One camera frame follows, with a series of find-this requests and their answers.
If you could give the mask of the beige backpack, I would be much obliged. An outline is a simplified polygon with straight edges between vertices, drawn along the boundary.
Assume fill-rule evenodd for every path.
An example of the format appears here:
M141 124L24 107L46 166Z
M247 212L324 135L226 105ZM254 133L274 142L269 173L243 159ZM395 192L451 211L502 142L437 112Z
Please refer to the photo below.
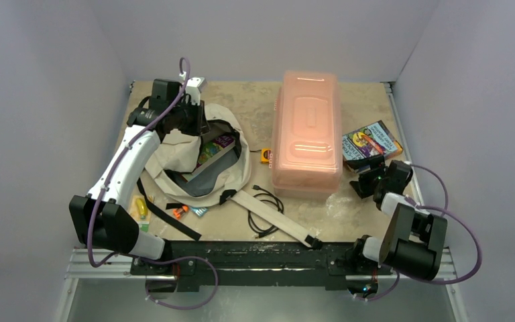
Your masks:
M250 151L234 114L211 103L203 115L205 133L173 129L148 158L144 168L160 190L187 206L234 201L305 246L321 248L322 241L303 226L243 190L251 177Z

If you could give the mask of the yellow tape measure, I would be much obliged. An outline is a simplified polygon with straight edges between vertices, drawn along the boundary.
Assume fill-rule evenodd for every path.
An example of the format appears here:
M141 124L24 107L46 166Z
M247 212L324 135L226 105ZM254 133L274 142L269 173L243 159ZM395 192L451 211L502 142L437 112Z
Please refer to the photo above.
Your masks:
M272 163L272 151L269 148L261 149L260 151L260 163L271 164Z

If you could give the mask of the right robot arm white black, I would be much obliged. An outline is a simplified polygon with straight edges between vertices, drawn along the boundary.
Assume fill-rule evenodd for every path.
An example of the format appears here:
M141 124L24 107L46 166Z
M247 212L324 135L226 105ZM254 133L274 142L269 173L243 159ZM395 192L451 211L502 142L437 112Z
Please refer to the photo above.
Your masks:
M433 280L440 268L447 220L424 210L405 195L414 170L407 162L386 164L382 155L348 160L346 165L359 171L350 185L362 198L372 198L376 208L390 216L383 239L364 235L345 255L352 269L365 273L386 265L419 280Z

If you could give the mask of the orange small clip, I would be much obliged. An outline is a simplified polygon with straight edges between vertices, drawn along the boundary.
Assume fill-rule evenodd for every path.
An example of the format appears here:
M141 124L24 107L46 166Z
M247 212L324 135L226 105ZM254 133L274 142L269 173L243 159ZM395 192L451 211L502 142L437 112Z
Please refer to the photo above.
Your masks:
M180 220L185 214L189 212L189 207L186 205L179 206L173 209L172 213L177 220Z

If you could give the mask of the orange translucent plastic box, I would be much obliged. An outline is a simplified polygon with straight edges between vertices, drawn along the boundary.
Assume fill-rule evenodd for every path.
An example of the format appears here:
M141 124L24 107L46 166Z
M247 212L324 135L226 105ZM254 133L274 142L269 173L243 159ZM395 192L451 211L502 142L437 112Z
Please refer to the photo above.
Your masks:
M338 78L326 72L284 73L274 107L272 184L287 197L327 199L343 173Z

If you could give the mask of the black aluminium base frame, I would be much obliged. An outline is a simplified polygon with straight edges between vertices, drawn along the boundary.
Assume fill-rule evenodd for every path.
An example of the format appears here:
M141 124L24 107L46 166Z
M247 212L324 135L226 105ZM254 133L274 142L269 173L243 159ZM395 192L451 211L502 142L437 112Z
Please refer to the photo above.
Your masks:
M362 282L380 282L384 290L396 275L389 268L355 268L345 255L352 242L326 242L319 250L291 241L174 241L177 264L149 264L126 256L112 257L93 268L87 251L73 251L67 278L155 280L179 292L202 286L315 286L360 291Z

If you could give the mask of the purple treehouse book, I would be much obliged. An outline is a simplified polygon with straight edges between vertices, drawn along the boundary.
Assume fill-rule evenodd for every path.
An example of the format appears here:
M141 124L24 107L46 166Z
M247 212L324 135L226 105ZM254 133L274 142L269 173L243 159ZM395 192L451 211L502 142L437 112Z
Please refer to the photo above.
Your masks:
M235 137L230 134L217 136L211 141L204 143L201 152L196 161L195 169L188 174L182 174L181 177L189 182L196 176L200 175L209 166L215 163L219 158L232 150L235 146Z

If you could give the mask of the light blue treehouse book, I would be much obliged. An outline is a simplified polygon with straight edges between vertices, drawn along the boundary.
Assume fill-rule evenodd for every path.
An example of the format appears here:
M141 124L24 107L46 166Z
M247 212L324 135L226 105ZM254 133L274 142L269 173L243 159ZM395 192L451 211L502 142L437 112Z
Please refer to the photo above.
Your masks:
M349 161L364 161L377 155L382 155L387 160L401 155L404 151L401 143L382 120L344 134L342 146L343 160L352 172L363 172L369 165L363 164L355 168L348 165Z

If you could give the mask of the banana toy card pack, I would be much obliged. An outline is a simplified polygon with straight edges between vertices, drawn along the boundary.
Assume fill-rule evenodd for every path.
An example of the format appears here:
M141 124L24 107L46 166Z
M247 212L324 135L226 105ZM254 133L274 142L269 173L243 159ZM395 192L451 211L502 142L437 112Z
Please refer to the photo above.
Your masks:
M138 224L139 229L144 232L149 231L152 212L148 209L148 205L144 196L134 195L129 203L128 213Z

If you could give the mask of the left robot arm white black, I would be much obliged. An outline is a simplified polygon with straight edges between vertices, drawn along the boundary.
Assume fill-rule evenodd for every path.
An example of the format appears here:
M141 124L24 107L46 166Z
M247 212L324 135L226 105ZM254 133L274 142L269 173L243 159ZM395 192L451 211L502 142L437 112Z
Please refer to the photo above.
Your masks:
M156 274L171 270L173 256L165 251L165 240L142 231L127 207L147 161L166 135L174 129L189 136L208 131L201 100L204 85L201 77L182 82L156 79L151 94L130 113L106 171L86 195L75 195L69 203L78 240L88 250L104 248L147 258Z

